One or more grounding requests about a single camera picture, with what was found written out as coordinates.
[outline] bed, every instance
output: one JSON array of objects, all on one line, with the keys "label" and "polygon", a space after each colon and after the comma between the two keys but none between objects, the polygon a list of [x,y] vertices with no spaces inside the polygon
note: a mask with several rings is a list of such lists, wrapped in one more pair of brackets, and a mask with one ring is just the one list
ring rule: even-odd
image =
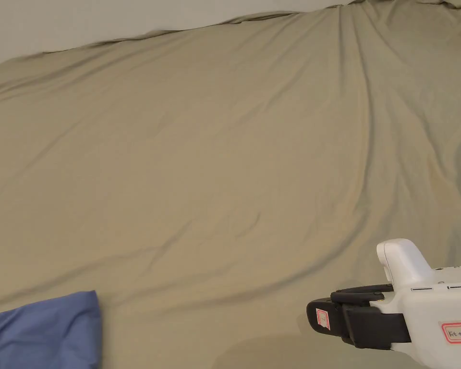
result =
[{"label": "bed", "polygon": [[96,291],[103,369],[420,368],[305,314],[398,237],[461,265],[461,1],[0,65],[0,312]]}]

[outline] fitted sheet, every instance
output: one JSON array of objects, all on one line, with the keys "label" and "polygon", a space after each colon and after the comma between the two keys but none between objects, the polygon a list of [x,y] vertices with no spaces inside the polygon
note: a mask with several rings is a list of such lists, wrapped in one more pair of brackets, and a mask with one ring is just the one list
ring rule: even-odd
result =
[{"label": "fitted sheet", "polygon": [[0,65],[0,312],[95,290],[103,368],[419,368],[308,326],[461,265],[461,2],[364,1]]}]

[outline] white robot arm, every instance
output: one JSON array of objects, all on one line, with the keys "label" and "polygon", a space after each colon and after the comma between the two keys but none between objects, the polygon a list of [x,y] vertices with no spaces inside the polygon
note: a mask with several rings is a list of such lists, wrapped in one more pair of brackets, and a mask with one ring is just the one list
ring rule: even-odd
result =
[{"label": "white robot arm", "polygon": [[357,348],[461,369],[461,266],[432,269],[409,240],[377,245],[390,283],[337,290],[307,306],[311,327]]}]

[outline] beige bed sheet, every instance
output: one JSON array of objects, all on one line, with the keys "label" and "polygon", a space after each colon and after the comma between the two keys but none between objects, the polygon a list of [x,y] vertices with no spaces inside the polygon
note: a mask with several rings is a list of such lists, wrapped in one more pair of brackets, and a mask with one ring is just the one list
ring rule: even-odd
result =
[{"label": "beige bed sheet", "polygon": [[461,7],[366,1],[0,66],[0,311],[95,289],[104,369],[418,368],[305,316],[385,281],[395,237],[461,264]]}]

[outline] red label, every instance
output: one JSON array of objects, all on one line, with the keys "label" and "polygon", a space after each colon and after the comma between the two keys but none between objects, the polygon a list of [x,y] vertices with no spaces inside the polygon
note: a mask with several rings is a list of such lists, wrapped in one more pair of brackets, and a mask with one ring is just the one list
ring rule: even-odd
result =
[{"label": "red label", "polygon": [[319,324],[321,327],[325,327],[325,328],[331,330],[331,328],[329,326],[328,312],[316,308],[316,315],[317,315],[317,324]]},{"label": "red label", "polygon": [[461,344],[461,322],[442,324],[442,332],[450,344]]}]

